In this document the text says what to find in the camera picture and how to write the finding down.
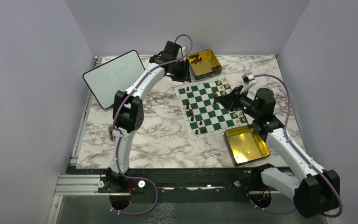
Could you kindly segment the dark tall chess piece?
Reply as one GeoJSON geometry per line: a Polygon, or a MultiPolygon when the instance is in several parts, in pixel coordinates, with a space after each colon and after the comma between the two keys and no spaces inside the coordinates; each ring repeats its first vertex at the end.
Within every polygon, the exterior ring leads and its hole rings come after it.
{"type": "Polygon", "coordinates": [[[217,97],[218,97],[218,94],[216,91],[212,90],[212,93],[213,93],[213,104],[217,104],[217,97]]]}

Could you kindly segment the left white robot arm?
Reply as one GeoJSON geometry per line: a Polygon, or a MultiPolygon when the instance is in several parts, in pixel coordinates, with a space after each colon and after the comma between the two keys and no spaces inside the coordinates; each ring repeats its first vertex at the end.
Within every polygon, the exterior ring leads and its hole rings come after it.
{"type": "Polygon", "coordinates": [[[115,143],[115,156],[109,168],[113,173],[110,185],[115,191],[127,188],[129,176],[129,155],[136,131],[144,119],[143,101],[152,88],[163,78],[174,82],[191,82],[190,62],[183,48],[168,41],[163,51],[153,55],[143,74],[125,91],[115,94],[113,130],[118,134],[115,143]]]}

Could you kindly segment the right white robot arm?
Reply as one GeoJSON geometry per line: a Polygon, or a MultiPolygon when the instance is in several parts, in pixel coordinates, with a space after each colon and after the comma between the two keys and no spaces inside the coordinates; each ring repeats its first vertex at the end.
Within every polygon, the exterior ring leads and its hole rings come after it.
{"type": "Polygon", "coordinates": [[[230,112],[240,111],[252,117],[256,135],[283,158],[294,174],[289,176],[271,164],[257,166],[250,177],[254,189],[272,187],[280,191],[292,199],[304,218],[336,218],[343,213],[338,173],[324,169],[290,138],[286,126],[274,114],[276,100],[272,90],[260,88],[251,99],[247,91],[236,87],[227,95],[215,96],[214,101],[230,112]]]}

